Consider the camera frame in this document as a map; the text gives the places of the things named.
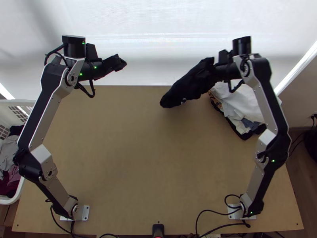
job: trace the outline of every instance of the fluorescent light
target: fluorescent light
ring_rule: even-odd
[[[3,87],[3,85],[0,83],[0,93],[6,98],[6,99],[15,99],[15,97],[12,96],[11,93],[9,93],[9,91]]]
[[[278,96],[300,74],[300,72],[306,68],[315,56],[317,56],[317,41],[306,52],[295,67],[285,76],[285,78],[275,87],[275,94]]]

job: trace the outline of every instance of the black device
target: black device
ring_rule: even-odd
[[[254,215],[260,214],[263,210],[263,198],[275,171],[288,158],[291,139],[286,119],[270,84],[271,69],[268,60],[260,54],[251,52],[250,36],[234,39],[232,46],[233,49],[229,52],[219,52],[218,63],[214,63],[213,57],[201,60],[172,85],[162,97],[160,104],[162,107],[172,108],[187,100],[198,99],[220,81],[228,83],[231,93],[242,84],[247,84],[253,89],[266,130],[257,142],[254,153],[256,166],[247,191],[239,196],[239,203],[228,204],[227,209],[228,213],[239,208],[242,210],[229,215],[230,219],[254,219]],[[232,79],[241,81],[232,88]]]
[[[89,97],[95,96],[93,85],[112,71],[122,70],[126,62],[116,54],[102,60],[95,46],[86,43],[82,36],[62,36],[63,44],[49,52],[44,60],[41,77],[42,91],[17,142],[19,150],[13,161],[19,173],[35,183],[53,203],[53,210],[65,219],[86,221],[89,206],[78,205],[76,197],[69,195],[56,177],[58,171],[52,155],[43,140],[61,100],[73,89],[80,89]],[[64,55],[58,51],[64,49]],[[48,57],[57,54],[51,63]],[[92,93],[80,82],[89,81]]]

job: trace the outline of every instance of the white cloth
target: white cloth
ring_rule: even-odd
[[[231,87],[235,87],[239,81],[231,80]],[[211,88],[211,92],[222,102],[225,117],[235,120],[245,117],[252,122],[264,123],[255,94],[248,85],[242,84],[234,93],[230,93],[227,83],[218,82]]]
[[[0,149],[0,179],[3,180],[3,171],[9,171],[13,165],[13,157],[18,150],[19,136],[9,136],[4,139]]]

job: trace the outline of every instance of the floor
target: floor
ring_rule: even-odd
[[[290,132],[294,140],[302,131],[293,130]],[[286,167],[293,186],[295,197],[298,203],[300,214],[302,216],[304,230],[291,230],[280,232],[285,238],[316,238],[317,237],[317,163],[308,155],[305,146],[301,143],[287,160]],[[267,235],[278,238],[274,232],[268,232]],[[68,238],[70,235],[54,234],[32,234],[12,232],[6,228],[3,238]]]

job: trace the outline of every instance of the cylindrical motor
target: cylindrical motor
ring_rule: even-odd
[[[86,38],[83,36],[63,35],[64,55],[71,58],[86,57]]]
[[[233,55],[245,55],[251,53],[251,37],[245,36],[232,41]]]

